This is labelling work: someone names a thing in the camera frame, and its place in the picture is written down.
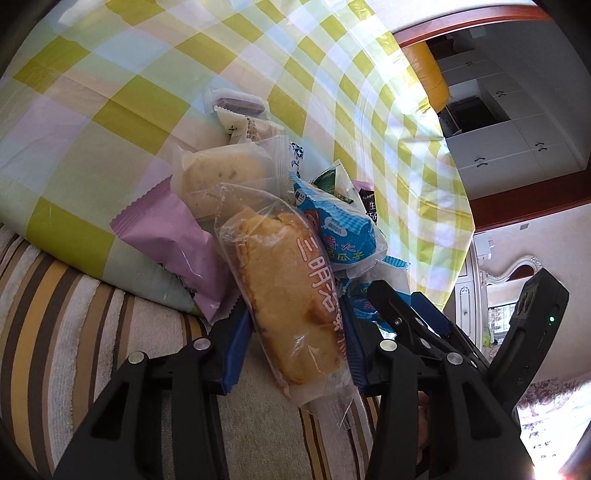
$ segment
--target white cabinet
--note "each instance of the white cabinet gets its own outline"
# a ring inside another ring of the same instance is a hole
[[[496,63],[490,60],[485,60],[443,72],[443,78],[445,79],[446,83],[451,86],[456,85],[457,83],[467,82],[468,80],[479,79],[501,72],[502,70]]]
[[[471,65],[472,63],[478,63],[479,61],[484,60],[486,60],[486,57],[480,51],[470,50],[463,53],[457,53],[451,57],[440,59],[437,61],[437,64],[439,65],[439,69],[442,72],[447,72],[448,70],[465,67]]]
[[[448,138],[447,146],[457,168],[474,166],[480,161],[530,149],[513,122],[503,122]]]
[[[579,164],[566,144],[540,146],[533,152],[544,172],[545,179],[561,177],[580,170]]]
[[[520,92],[504,93],[497,96],[495,100],[511,120],[543,113],[540,106],[523,90]]]
[[[496,75],[481,78],[478,83],[493,97],[523,90],[521,85],[506,73],[497,73]]]
[[[477,199],[545,180],[532,151],[497,158],[459,170],[469,199]]]
[[[562,135],[544,114],[517,119],[513,123],[532,150],[564,142]]]

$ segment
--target bread roll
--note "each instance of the bread roll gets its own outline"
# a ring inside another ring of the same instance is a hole
[[[288,384],[321,380],[342,358],[328,262],[297,214],[270,218],[247,210],[237,216],[242,220],[236,252],[265,351]]]
[[[265,151],[256,145],[248,148],[218,147],[183,157],[183,193],[215,187],[218,183],[243,183],[264,179],[267,165],[261,160]]]
[[[278,189],[273,159],[258,145],[240,145],[187,152],[174,160],[171,190],[189,207],[196,219],[215,215],[219,183],[242,184],[252,188]]]

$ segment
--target food package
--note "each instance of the food package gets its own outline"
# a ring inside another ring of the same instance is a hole
[[[285,135],[285,128],[270,120],[241,115],[221,107],[213,108],[217,118],[230,135],[230,143],[259,141],[276,135]]]
[[[289,137],[287,135],[276,135],[265,140],[259,140],[256,144],[266,151],[275,162],[277,179],[279,181],[279,197],[284,200],[287,199],[291,184],[289,173],[292,171],[296,175],[299,175],[298,169],[300,168],[300,164],[294,162],[294,150]]]
[[[126,244],[176,274],[205,318],[214,319],[233,286],[232,275],[216,252],[215,239],[170,190],[170,178],[117,215],[111,228]]]
[[[378,223],[378,209],[375,206],[374,186],[367,181],[353,180],[355,190],[359,192],[359,197],[365,207],[365,212],[375,222]]]
[[[365,213],[290,174],[295,205],[318,232],[339,278],[356,278],[386,256],[384,234]]]
[[[204,93],[203,100],[206,112],[213,112],[215,107],[221,107],[242,115],[260,117],[269,110],[267,102],[261,97],[230,88],[208,89]]]
[[[197,153],[185,152],[178,147],[173,156],[170,187],[189,207],[194,218],[205,220],[213,218],[216,213],[219,198],[215,187],[221,182],[280,195],[280,182],[287,184],[285,164],[285,160],[276,163],[264,148],[253,142],[224,145]]]
[[[410,305],[408,286],[408,264],[393,257],[386,257],[359,278],[354,279],[347,289],[347,296],[355,315],[361,320],[377,323],[381,330],[393,333],[392,327],[383,321],[378,311],[368,300],[368,287],[375,280],[385,280]]]
[[[302,406],[350,383],[335,280],[326,252],[287,202],[222,184],[215,228],[269,364]]]
[[[359,193],[357,193],[340,160],[334,162],[330,168],[318,175],[311,183],[320,190],[352,205],[361,213],[365,213],[361,197],[359,197]]]
[[[285,142],[281,149],[289,153],[289,170],[300,176],[304,149],[297,143],[289,141],[285,128],[269,120],[240,115],[220,107],[215,107],[215,111],[220,123],[230,135],[230,144],[252,141],[264,146],[269,142],[272,143],[272,139],[275,139],[276,143]]]

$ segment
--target packaged bread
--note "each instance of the packaged bread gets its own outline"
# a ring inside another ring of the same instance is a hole
[[[267,151],[253,142],[197,153],[179,148],[174,153],[170,187],[199,220],[215,215],[219,203],[215,187],[219,183],[242,184],[279,195],[279,174]]]
[[[266,192],[220,192],[216,233],[284,392],[301,406],[348,385],[336,285],[317,235]]]
[[[258,142],[276,135],[285,135],[285,128],[270,120],[231,112],[214,107],[217,118],[230,135],[230,143]]]

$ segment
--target white snack package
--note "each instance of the white snack package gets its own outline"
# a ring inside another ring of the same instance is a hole
[[[253,116],[241,115],[225,108],[215,106],[217,118],[230,135],[230,143],[257,142],[276,135],[285,135],[281,125]]]
[[[265,116],[269,111],[269,104],[257,95],[238,92],[230,88],[216,90],[208,89],[203,96],[205,111],[213,113],[216,106],[232,112],[256,117]]]

